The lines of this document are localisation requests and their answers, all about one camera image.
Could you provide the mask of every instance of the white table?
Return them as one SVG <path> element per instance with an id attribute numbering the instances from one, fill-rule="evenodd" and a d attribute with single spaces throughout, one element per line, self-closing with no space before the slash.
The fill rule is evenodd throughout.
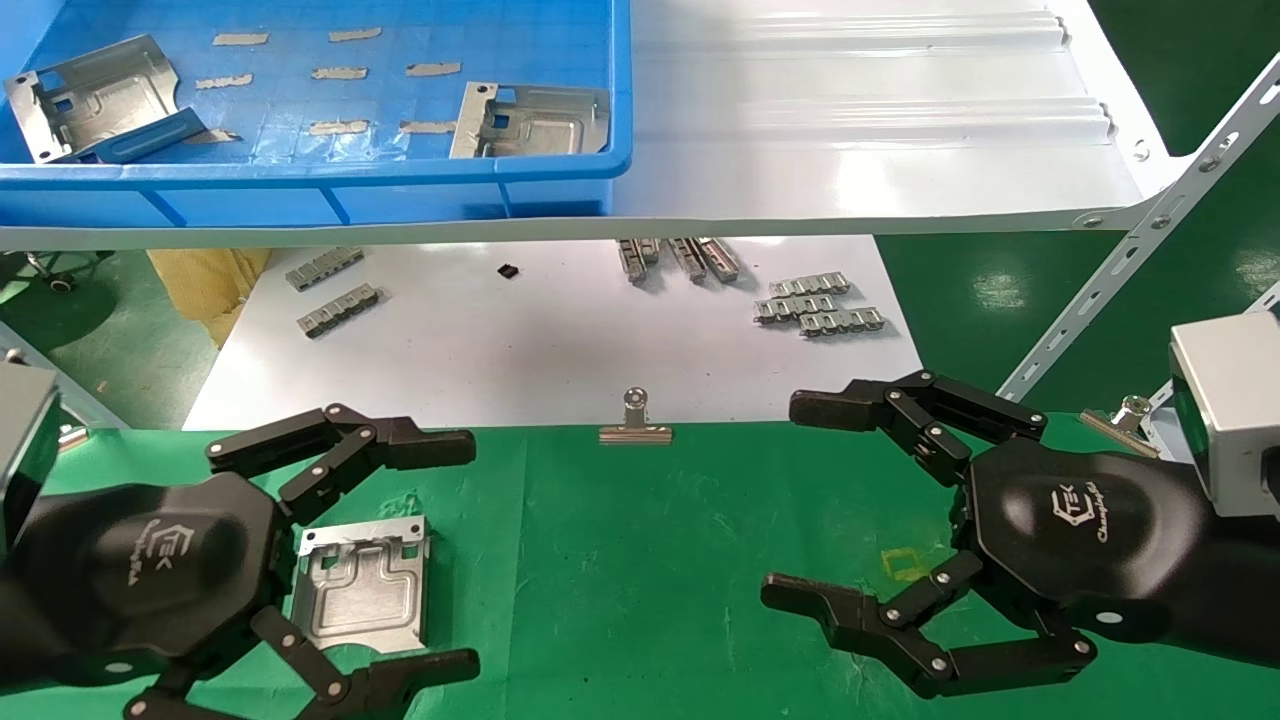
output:
<path id="1" fill-rule="evenodd" d="M 634 384 L 654 421 L 781 420 L 799 388 L 920 368 L 870 236 L 727 243 L 744 268 L 733 286 L 691 284 L 666 249 L 660 272 L 631 286 L 609 240 L 370 246 L 302 293 L 284 273 L 320 250 L 279 250 L 184 429 L 243 429 L 335 401 L 424 427 L 617 424 Z M 504 263 L 515 279 L 497 273 Z M 877 306 L 883 331 L 805 340 L 794 324 L 753 323 L 767 282 L 829 270 L 854 283 L 841 305 Z M 297 318 L 366 282 L 384 302 L 302 334 Z"/>

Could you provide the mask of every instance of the green floor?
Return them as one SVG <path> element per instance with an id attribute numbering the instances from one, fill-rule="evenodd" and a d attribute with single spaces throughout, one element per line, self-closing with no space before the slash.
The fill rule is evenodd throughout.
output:
<path id="1" fill-rule="evenodd" d="M 1275 0 L 1094 0 L 1096 14 L 1175 154 L 1196 150 L 1277 50 Z M 1167 378 L 1172 324 L 1239 313 L 1280 279 L 1280 127 L 1272 127 L 1041 380 L 1047 410 L 1116 405 Z M 925 365 L 995 389 L 1119 241 L 1117 233 L 881 237 Z M 141 252 L 70 296 L 35 287 L 0 305 L 31 340 L 136 427 L 174 428 L 214 350 L 177 316 Z M 141 359 L 165 337 L 157 365 Z"/>

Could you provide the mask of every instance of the white shelf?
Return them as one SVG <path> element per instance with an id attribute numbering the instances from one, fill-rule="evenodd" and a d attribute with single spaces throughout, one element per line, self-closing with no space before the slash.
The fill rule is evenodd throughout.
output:
<path id="1" fill-rule="evenodd" d="M 330 402 L 422 427 L 618 424 L 635 384 L 657 423 L 785 420 L 799 388 L 920 368 L 870 237 L 728 246 L 745 270 L 732 286 L 694 286 L 664 250 L 660 272 L 632 287 L 614 241 L 584 241 L 366 247 L 302 293 L 283 275 L 316 250 L 278 251 L 184 429 L 252 428 Z M 497 273 L 506 263 L 521 269 L 515 279 Z M 840 304 L 874 305 L 883 331 L 810 341 L 791 323 L 751 322 L 767 282 L 829 270 L 854 283 Z M 302 334 L 297 318 L 365 282 L 384 304 L 317 340 Z"/>
<path id="2" fill-rule="evenodd" d="M 632 26 L 635 152 L 609 218 L 9 228 L 0 247 L 1070 228 L 1187 164 L 1085 0 L 644 0 Z"/>

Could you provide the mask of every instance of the yellow stain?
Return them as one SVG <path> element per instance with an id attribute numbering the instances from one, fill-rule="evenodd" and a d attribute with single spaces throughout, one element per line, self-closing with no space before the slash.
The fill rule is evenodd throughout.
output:
<path id="1" fill-rule="evenodd" d="M 900 583 L 914 583 L 929 574 L 914 547 L 882 550 L 881 561 L 884 564 L 884 574 Z"/>

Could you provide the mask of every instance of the robotic hand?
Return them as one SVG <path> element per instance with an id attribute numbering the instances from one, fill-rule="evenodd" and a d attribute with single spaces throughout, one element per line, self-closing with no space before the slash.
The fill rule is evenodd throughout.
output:
<path id="1" fill-rule="evenodd" d="M 52 395 L 49 379 L 31 395 L 32 407 L 47 411 Z M 37 496 L 50 451 L 33 445 L 52 442 L 56 455 L 58 437 L 44 432 L 47 415 L 38 418 L 18 448 L 38 460 L 10 464 L 17 470 L 0 477 L 0 692 L 159 674 L 125 706 L 125 719 L 230 720 L 184 698 L 259 641 L 315 692 L 298 715 L 307 720 L 403 716 L 419 689 L 479 675 L 474 650 L 343 675 L 279 609 L 294 570 L 294 525 L 315 521 L 380 466 L 470 462 L 471 433 L 424 433 L 410 418 L 369 419 L 330 405 L 211 443 L 214 474 L 197 484 Z M 279 501 L 250 482 L 320 454 Z"/>
<path id="2" fill-rule="evenodd" d="M 818 620 L 831 647 L 883 662 L 920 697 L 1070 680 L 1080 630 L 1280 667 L 1280 523 L 1221 516 L 1196 465 L 1039 443 L 1046 418 L 919 372 L 800 391 L 791 420 L 883 430 L 945 487 L 955 556 L 899 594 L 769 574 L 765 606 Z M 995 447 L 977 456 L 945 427 Z M 924 625 L 969 589 L 1034 638 L 942 650 Z"/>

